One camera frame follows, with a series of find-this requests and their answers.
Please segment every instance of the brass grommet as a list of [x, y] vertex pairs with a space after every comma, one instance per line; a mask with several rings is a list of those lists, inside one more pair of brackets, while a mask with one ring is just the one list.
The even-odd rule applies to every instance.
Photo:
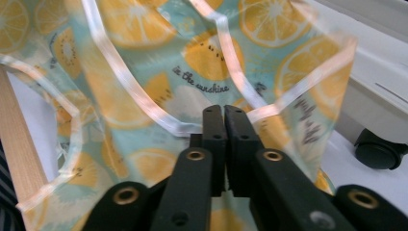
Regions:
[[192, 161], [201, 161], [204, 157], [205, 154], [199, 151], [192, 151], [187, 154], [187, 158]]
[[378, 200], [366, 192], [351, 191], [348, 193], [348, 198], [366, 209], [375, 209], [378, 207]]
[[283, 159], [283, 156], [280, 153], [275, 152], [275, 151], [264, 152], [264, 157], [265, 159], [269, 161], [273, 161], [273, 162], [278, 162]]
[[118, 190], [114, 195], [114, 202], [119, 205], [133, 203], [139, 197], [139, 191], [133, 187]]

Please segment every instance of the wooden frame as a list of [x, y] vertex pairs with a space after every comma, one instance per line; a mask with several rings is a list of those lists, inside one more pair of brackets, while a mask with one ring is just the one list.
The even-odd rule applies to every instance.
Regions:
[[0, 65], [0, 139], [18, 201], [29, 199], [47, 183], [13, 87]]

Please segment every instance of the black caster wheel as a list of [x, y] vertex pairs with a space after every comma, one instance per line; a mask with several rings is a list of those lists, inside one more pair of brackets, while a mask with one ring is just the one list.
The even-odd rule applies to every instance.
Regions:
[[408, 153], [408, 145], [385, 141], [365, 129], [355, 143], [356, 158], [375, 169], [396, 169]]

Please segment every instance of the plastic bag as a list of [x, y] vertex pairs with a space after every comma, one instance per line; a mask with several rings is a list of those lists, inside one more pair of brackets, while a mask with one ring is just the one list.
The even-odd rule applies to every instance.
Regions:
[[[0, 64], [55, 107], [60, 176], [19, 208], [78, 230], [112, 185], [169, 176], [211, 105], [245, 110], [266, 147], [319, 172], [356, 41], [289, 0], [5, 0]], [[212, 230], [255, 230], [248, 200], [212, 202]]]

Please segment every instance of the clip jaw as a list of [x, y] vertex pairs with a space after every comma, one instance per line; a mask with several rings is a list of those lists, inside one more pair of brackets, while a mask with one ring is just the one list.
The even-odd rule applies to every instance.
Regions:
[[340, 187], [334, 197], [319, 191], [289, 156], [264, 149], [241, 109], [224, 109], [224, 120], [219, 106], [203, 111], [203, 134], [191, 135], [171, 176], [150, 189], [113, 186], [83, 230], [209, 230], [225, 166], [233, 195], [250, 198], [259, 230], [408, 230], [408, 218], [366, 188]]

